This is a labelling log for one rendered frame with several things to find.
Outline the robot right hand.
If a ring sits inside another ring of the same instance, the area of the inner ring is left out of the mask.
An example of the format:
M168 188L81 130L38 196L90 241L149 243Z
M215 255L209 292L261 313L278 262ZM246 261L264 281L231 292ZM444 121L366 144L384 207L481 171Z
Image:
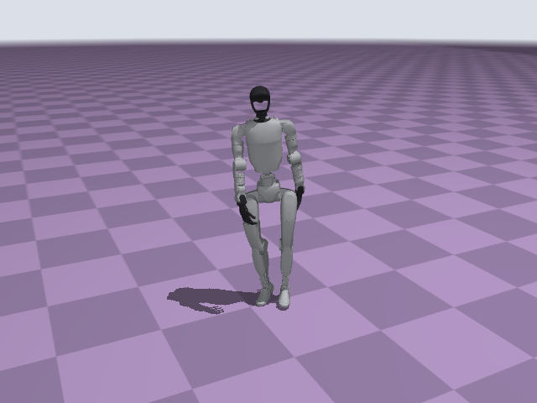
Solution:
M247 201L246 201L246 197L244 195L240 195L240 202L237 202L237 205L239 206L239 212L242 216L242 219L244 222L248 223L248 224L251 224L251 225L254 225L256 224L257 222L253 222L251 220L251 218L253 219L256 219L255 216L253 216L249 211L248 211L248 208L246 207L245 204L247 204ZM251 218L250 218L251 217Z

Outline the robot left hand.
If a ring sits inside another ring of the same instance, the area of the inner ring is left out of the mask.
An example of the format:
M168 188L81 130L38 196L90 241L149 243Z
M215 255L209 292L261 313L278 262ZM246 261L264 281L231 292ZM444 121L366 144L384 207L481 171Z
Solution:
M302 199L302 194L304 194L304 187L303 186L299 186L298 187L298 190L295 189L295 193L296 193L296 196L297 196L297 210L300 206L300 203L301 203L301 199Z

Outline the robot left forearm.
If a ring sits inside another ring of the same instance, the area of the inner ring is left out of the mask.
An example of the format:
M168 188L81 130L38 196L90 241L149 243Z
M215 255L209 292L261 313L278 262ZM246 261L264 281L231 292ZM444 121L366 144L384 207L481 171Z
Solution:
M300 154L300 153L299 153ZM299 186L303 186L305 190L305 184L304 184L304 176L303 176L303 167L302 167L302 161L300 156L300 163L291 165L291 170L293 172L293 178L295 183L295 189L298 190Z

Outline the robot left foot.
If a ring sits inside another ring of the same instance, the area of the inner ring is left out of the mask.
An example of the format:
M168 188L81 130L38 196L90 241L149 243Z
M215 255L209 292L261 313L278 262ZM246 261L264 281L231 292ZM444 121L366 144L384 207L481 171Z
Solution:
M284 289L282 289L282 286L280 288L278 303L281 307L288 307L290 304L289 289L287 290L286 287L285 285Z

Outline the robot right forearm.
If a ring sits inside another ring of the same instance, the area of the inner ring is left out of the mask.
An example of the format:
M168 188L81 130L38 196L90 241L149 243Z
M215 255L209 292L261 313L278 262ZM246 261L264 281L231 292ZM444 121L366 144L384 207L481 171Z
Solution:
M234 190L235 190L235 196L234 199L236 202L240 202L240 195L245 195L245 181L244 181L245 173L242 172L236 172L236 162L233 161L233 178L234 178Z

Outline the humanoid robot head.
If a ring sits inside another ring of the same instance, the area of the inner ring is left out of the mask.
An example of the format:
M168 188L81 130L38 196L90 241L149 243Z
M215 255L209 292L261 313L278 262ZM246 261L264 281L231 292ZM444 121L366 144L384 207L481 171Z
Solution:
M267 106L267 109L266 110L256 110L253 103L254 102L263 102L263 101L268 101L268 106ZM253 120L254 122L257 122L257 123L265 123L267 122L268 120L270 120L271 118L265 118L267 117L267 112L269 110L269 105L270 105L270 94L269 94L269 90L264 87L264 86L256 86L254 87L251 92L250 92L250 102L251 102L251 105L252 105L252 108L254 110L254 112L256 113L256 118L258 118L258 120Z

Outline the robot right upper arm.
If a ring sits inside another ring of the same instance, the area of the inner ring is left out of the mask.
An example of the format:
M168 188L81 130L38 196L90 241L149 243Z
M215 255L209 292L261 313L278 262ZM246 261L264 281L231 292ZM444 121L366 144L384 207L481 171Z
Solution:
M240 124L232 129L232 153L236 162L236 171L246 170L247 161L243 158L243 141L245 135L245 125Z

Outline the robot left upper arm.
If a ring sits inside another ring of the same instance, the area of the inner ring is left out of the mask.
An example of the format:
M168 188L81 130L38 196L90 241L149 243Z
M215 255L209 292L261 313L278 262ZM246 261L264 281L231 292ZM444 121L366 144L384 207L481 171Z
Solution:
M295 126L293 122L290 120L279 120L279 122L282 127L282 132L286 134L284 137L285 137L286 145L289 151L289 154L287 155L287 160L290 165L299 164L300 154L297 151L298 142L297 142Z

